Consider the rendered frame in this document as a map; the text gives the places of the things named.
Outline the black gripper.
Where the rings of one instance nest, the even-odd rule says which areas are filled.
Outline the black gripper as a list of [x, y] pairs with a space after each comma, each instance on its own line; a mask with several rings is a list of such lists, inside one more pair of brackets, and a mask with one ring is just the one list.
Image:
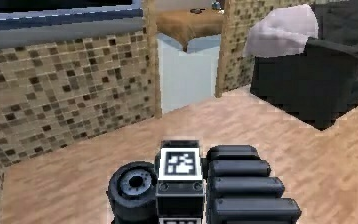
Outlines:
[[156, 184], [152, 163], [134, 161], [121, 166], [108, 183], [111, 224], [158, 224]]

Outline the brown wooden table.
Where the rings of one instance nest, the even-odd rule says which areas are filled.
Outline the brown wooden table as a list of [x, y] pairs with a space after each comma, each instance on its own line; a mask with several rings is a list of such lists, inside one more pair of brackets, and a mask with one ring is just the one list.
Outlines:
[[224, 15], [212, 9], [192, 13], [190, 10], [160, 12], [156, 16], [157, 30], [182, 46], [187, 51], [188, 43], [195, 39], [218, 35], [222, 32]]

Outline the window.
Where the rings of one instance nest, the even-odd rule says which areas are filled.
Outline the window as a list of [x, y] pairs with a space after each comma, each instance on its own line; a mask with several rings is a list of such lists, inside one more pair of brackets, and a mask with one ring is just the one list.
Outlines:
[[141, 0], [130, 5], [0, 12], [0, 49], [139, 31]]

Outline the black sofa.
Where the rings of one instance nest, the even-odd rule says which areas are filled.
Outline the black sofa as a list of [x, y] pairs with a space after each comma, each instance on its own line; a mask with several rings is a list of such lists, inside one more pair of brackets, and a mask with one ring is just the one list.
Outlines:
[[296, 55], [257, 57], [250, 92], [325, 130], [358, 106], [358, 0], [311, 11], [317, 35]]

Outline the white pillow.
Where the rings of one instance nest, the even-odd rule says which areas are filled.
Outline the white pillow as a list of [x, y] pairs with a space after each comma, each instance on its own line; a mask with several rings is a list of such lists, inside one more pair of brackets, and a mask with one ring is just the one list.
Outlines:
[[308, 4], [274, 9], [250, 28], [243, 56], [301, 54], [308, 39], [318, 37], [318, 30], [315, 13]]

